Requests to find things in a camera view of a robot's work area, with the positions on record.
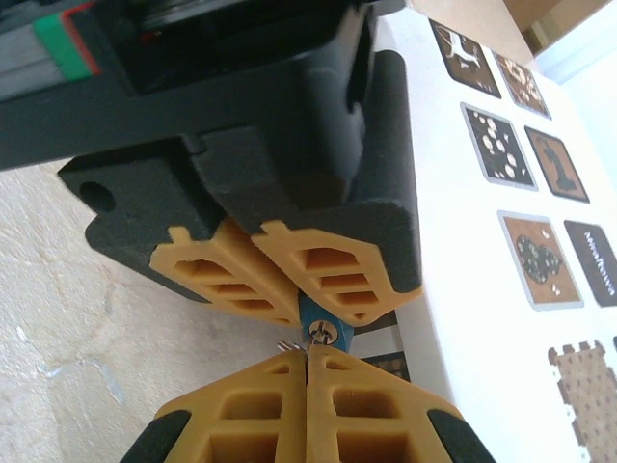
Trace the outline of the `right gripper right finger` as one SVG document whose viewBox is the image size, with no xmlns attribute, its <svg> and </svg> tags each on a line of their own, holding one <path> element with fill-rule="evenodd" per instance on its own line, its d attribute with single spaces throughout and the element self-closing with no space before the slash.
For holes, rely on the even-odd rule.
<svg viewBox="0 0 617 463">
<path fill-rule="evenodd" d="M 444 398 L 337 349 L 310 349 L 309 462 L 487 459 L 478 435 Z"/>
</svg>

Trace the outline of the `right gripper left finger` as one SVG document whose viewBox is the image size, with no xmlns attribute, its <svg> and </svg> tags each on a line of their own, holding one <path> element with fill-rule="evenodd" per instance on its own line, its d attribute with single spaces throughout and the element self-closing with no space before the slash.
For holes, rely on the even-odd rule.
<svg viewBox="0 0 617 463">
<path fill-rule="evenodd" d="M 122 460 L 304 462 L 306 385 L 306 355 L 281 353 L 163 405 Z"/>
</svg>

